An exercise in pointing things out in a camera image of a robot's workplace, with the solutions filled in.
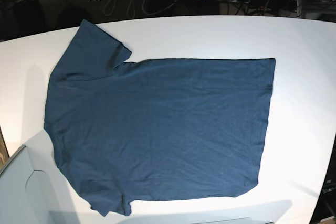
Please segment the dark blue T-shirt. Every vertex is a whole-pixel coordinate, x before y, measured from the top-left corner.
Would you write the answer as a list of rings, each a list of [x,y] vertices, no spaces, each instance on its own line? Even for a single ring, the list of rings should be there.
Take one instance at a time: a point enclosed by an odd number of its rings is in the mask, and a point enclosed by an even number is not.
[[[276,61],[153,59],[83,20],[53,69],[44,129],[91,208],[237,197],[258,185]]]

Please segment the grey plastic bin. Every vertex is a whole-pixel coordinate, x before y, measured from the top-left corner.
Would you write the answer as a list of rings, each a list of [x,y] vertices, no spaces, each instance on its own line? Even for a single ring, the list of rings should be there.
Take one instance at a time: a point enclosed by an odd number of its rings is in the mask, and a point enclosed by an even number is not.
[[[1,223],[79,223],[61,209],[49,175],[33,167],[25,145],[1,168]]]

